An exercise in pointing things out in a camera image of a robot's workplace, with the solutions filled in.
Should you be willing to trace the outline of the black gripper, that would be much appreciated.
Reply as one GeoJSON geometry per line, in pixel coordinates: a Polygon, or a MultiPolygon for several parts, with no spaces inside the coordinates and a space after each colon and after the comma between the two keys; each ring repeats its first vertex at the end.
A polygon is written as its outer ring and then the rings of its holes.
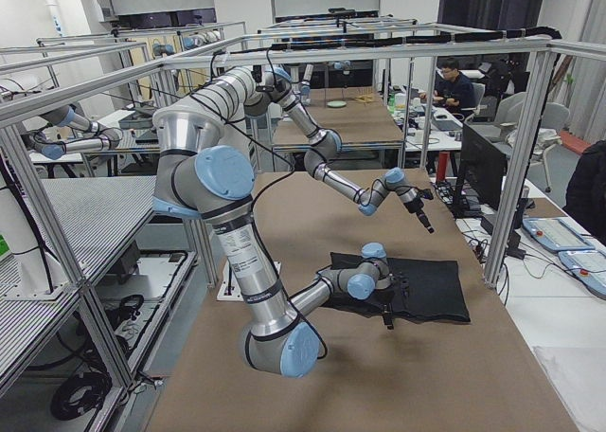
{"type": "Polygon", "coordinates": [[[401,191],[401,202],[411,214],[416,214],[419,221],[429,233],[435,229],[427,218],[423,209],[423,199],[433,200],[433,193],[429,189],[403,188],[401,191]]]}
{"type": "Polygon", "coordinates": [[[388,287],[376,291],[376,297],[382,306],[383,324],[388,330],[394,329],[392,314],[403,314],[406,311],[409,287],[406,276],[392,276],[388,287]]]}

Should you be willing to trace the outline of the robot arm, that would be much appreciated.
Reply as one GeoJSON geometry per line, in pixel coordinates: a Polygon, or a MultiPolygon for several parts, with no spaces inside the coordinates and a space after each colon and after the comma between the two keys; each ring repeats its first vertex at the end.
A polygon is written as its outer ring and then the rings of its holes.
{"type": "Polygon", "coordinates": [[[231,115],[219,107],[224,92],[225,98],[233,99],[249,117],[267,109],[271,103],[279,105],[307,138],[309,148],[304,156],[304,166],[308,175],[346,196],[364,215],[376,212],[387,195],[395,193],[409,213],[416,215],[429,232],[434,231],[423,210],[423,200],[432,195],[412,186],[402,169],[388,171],[363,189],[331,168],[331,162],[342,151],[342,139],[334,130],[320,126],[311,116],[293,91],[291,78],[283,69],[271,67],[263,71],[259,66],[236,67],[212,79],[190,97],[221,124],[230,125],[233,123],[231,115]]]}
{"type": "Polygon", "coordinates": [[[253,169],[243,153],[219,142],[224,121],[172,105],[153,123],[161,145],[153,207],[214,229],[252,315],[241,335],[243,359],[259,371],[307,375],[324,348],[308,314],[336,292],[364,300],[386,288],[391,272],[383,245],[366,243],[355,267],[324,269],[307,290],[288,296],[255,223],[253,169]]]}

